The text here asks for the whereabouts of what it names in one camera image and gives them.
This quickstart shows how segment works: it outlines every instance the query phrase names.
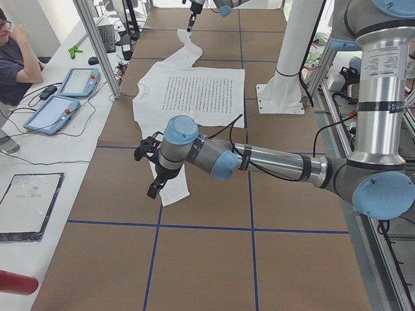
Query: man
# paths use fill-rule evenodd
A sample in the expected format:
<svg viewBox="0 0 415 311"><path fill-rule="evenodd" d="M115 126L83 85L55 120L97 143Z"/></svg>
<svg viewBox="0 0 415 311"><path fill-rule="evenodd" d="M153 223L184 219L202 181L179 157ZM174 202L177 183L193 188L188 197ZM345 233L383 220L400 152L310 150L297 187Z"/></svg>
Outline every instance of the man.
<svg viewBox="0 0 415 311"><path fill-rule="evenodd" d="M0 8L0 102L17 106L32 83L43 82L42 69L29 45L29 32L21 25L10 31Z"/></svg>

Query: shirt sleeve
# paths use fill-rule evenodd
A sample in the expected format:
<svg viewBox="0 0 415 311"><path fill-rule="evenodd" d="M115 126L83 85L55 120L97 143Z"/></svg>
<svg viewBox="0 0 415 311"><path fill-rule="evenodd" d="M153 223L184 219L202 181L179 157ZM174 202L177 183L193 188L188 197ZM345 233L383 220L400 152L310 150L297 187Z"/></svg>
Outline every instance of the shirt sleeve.
<svg viewBox="0 0 415 311"><path fill-rule="evenodd" d="M9 62L0 58L0 84L15 86L18 72L24 69L18 63Z"/></svg>

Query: white column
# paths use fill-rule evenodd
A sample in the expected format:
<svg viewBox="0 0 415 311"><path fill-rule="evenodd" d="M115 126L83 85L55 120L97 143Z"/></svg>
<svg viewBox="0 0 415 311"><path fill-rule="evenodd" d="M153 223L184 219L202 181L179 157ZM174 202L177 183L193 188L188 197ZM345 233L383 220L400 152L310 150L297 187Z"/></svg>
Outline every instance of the white column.
<svg viewBox="0 0 415 311"><path fill-rule="evenodd" d="M324 0L293 1L278 58L278 71L276 70L268 84L257 85L260 113L304 114L300 83L296 74L300 72L323 2Z"/></svg>

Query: dark t-shirt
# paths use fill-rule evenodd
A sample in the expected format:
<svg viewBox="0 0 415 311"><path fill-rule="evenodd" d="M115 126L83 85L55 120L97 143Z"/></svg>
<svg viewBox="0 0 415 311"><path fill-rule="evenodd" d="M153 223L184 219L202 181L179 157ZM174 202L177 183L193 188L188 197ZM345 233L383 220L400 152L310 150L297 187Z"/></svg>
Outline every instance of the dark t-shirt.
<svg viewBox="0 0 415 311"><path fill-rule="evenodd" d="M8 42L0 47L0 102L17 106L32 85L16 82L18 72L22 69L24 64L19 45L9 37Z"/></svg>

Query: robotic arm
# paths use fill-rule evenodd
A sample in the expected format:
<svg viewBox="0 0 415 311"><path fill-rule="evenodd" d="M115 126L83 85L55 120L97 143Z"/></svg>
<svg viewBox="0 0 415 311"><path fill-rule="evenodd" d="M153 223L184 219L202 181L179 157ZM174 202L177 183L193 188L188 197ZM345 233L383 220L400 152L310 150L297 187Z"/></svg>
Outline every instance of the robotic arm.
<svg viewBox="0 0 415 311"><path fill-rule="evenodd" d="M190 15L189 25L187 26L188 32L191 32L193 25L195 24L197 15L202 13L205 1L206 0L190 0L190 11L192 13ZM236 6L239 6L248 1L250 0L213 0L222 17L228 16L231 13L232 8L235 8Z"/></svg>
<svg viewBox="0 0 415 311"><path fill-rule="evenodd" d="M215 1L218 7L225 2L235 5L246 1ZM156 133L136 150L136 160L145 156L156 164L158 176L148 195L155 198L187 161L221 180L227 180L238 168L287 181L308 181L334 192L371 218L398 217L415 200L415 187L404 175L405 160L398 154L414 18L412 1L335 3L332 47L338 51L362 49L356 143L347 159L306 157L209 139L199 134L191 118L177 116L169 121L162 141L156 139Z"/></svg>
<svg viewBox="0 0 415 311"><path fill-rule="evenodd" d="M199 133L198 125L185 115L173 117L163 135L141 141L134 157L147 157L156 165L157 177L147 195L155 198L186 161L214 178L226 181L236 170L263 172L287 181L310 182L334 192L369 217L387 220L407 211L415 189L402 172L352 167L346 159L307 157L248 144L233 144Z"/></svg>

